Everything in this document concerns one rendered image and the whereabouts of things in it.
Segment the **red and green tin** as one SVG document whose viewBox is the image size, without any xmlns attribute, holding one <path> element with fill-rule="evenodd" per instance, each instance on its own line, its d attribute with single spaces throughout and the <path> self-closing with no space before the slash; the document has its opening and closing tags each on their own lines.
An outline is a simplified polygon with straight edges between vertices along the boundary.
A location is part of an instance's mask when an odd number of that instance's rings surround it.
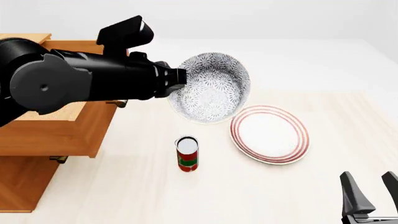
<svg viewBox="0 0 398 224">
<path fill-rule="evenodd" d="M 193 136 L 182 136 L 175 141 L 177 164 L 181 171 L 193 172 L 198 168 L 199 143 Z"/>
</svg>

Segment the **wooden cabinet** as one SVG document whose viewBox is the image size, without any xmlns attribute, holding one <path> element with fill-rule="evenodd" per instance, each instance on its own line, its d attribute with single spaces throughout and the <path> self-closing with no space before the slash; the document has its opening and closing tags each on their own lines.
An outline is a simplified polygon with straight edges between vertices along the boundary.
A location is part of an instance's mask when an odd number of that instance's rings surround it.
<svg viewBox="0 0 398 224">
<path fill-rule="evenodd" d="M 0 36 L 10 38 L 40 44 L 26 35 Z M 32 212 L 57 168 L 49 156 L 0 156 L 0 212 Z"/>
</svg>

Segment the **black and white patterned bowl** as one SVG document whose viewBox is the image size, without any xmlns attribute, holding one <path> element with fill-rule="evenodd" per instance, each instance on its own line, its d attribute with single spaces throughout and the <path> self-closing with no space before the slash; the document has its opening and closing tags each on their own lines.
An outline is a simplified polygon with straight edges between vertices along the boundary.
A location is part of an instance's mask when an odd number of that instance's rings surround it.
<svg viewBox="0 0 398 224">
<path fill-rule="evenodd" d="M 187 84 L 168 96 L 173 110 L 194 123 L 214 124 L 233 117 L 245 104 L 251 81 L 244 65 L 218 52 L 190 57 L 179 68 Z"/>
</svg>

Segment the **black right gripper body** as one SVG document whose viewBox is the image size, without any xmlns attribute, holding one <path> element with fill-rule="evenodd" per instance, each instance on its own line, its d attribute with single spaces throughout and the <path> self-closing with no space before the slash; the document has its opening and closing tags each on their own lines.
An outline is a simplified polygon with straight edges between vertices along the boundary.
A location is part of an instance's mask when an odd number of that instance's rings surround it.
<svg viewBox="0 0 398 224">
<path fill-rule="evenodd" d="M 369 217 L 367 213 L 343 212 L 342 224 L 398 224 L 398 217 Z"/>
</svg>

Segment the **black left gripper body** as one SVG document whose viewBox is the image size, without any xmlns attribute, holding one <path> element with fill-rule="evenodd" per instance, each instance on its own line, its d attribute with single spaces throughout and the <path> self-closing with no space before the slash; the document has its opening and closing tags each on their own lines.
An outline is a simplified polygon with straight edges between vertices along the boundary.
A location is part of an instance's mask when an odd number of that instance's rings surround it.
<svg viewBox="0 0 398 224">
<path fill-rule="evenodd" d="M 162 94 L 166 87 L 177 85 L 177 68 L 171 68 L 168 63 L 163 61 L 158 61 L 155 63 L 155 68 L 157 70 L 157 86 L 155 91 L 155 98 L 166 98 Z"/>
</svg>

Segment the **white plate with red rings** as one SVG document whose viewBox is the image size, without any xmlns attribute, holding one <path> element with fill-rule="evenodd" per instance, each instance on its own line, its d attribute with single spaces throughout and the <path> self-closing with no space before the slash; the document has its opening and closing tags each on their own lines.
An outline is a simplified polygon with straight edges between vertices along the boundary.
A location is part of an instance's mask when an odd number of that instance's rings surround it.
<svg viewBox="0 0 398 224">
<path fill-rule="evenodd" d="M 310 136 L 301 120 L 275 106 L 243 109 L 231 120 L 229 132 L 243 154 L 265 164 L 297 162 L 310 147 Z"/>
</svg>

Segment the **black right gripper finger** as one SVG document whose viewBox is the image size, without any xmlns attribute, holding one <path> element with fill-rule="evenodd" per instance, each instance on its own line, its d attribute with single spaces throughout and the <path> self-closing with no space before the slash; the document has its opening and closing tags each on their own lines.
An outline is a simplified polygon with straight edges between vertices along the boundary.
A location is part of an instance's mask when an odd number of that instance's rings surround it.
<svg viewBox="0 0 398 224">
<path fill-rule="evenodd" d="M 394 201 L 396 210 L 398 210 L 398 177 L 392 171 L 387 171 L 382 175 L 382 180 Z"/>
<path fill-rule="evenodd" d="M 343 193 L 342 216 L 370 214 L 376 210 L 362 193 L 351 173 L 344 171 L 340 175 L 340 182 Z"/>
</svg>

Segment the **wooden cabinet drawer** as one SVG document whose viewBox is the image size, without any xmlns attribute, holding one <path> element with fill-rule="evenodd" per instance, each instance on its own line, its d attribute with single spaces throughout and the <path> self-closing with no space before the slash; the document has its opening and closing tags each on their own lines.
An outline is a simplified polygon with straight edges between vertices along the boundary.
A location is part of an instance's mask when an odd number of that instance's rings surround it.
<svg viewBox="0 0 398 224">
<path fill-rule="evenodd" d="M 116 104 L 73 102 L 45 115 L 25 109 L 12 99 L 9 80 L 29 59 L 54 63 L 55 56 L 31 40 L 0 40 L 0 156 L 95 157 Z"/>
</svg>

